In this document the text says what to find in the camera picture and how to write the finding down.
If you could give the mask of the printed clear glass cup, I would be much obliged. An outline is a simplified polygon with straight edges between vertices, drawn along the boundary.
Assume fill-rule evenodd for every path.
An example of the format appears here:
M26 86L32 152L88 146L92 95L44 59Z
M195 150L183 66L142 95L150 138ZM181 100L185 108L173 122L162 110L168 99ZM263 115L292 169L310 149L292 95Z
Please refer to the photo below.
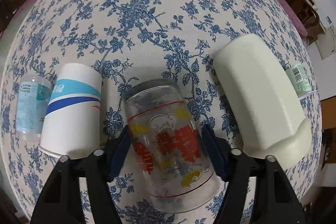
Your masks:
M217 194L221 183L177 84L140 83L124 95L135 157L157 210L185 213Z

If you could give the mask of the white blue paper cup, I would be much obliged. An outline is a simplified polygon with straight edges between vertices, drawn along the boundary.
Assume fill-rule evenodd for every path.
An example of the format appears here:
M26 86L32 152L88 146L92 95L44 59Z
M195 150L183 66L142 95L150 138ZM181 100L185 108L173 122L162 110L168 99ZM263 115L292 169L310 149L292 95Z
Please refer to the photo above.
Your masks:
M79 159L100 147L101 86L100 73L87 65L62 67L47 106L40 151Z

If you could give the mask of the clear plastic labelled cup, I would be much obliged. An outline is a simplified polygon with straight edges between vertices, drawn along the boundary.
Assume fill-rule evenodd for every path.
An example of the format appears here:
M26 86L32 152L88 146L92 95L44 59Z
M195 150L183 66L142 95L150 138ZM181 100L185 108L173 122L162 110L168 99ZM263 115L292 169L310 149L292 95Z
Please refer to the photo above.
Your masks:
M49 80L32 73L22 77L15 121L20 139L40 141L51 93L52 84Z

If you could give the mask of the cream insulated steel mug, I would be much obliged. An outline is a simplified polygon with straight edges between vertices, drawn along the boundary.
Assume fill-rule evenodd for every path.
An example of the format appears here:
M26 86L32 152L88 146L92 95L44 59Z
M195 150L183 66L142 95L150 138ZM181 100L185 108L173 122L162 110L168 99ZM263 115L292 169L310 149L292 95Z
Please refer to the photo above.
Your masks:
M243 151L273 155L283 169L310 150L311 123L278 59L255 34L240 36L214 57L214 68L232 109Z

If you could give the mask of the blue floral tablecloth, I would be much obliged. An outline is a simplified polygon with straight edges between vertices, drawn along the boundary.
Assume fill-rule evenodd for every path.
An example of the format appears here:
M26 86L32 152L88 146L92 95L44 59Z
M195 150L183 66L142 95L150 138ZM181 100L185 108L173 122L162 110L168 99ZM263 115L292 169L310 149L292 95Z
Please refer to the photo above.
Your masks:
M234 147L238 127L215 77L214 54L247 33L260 36L283 68L300 63L317 89L306 47L277 0L37 0L18 29L1 81L1 152L6 176L30 217L56 159L15 133L21 78L54 83L67 63L102 75L100 134L126 124L122 97L150 79L179 85L197 126L211 125Z

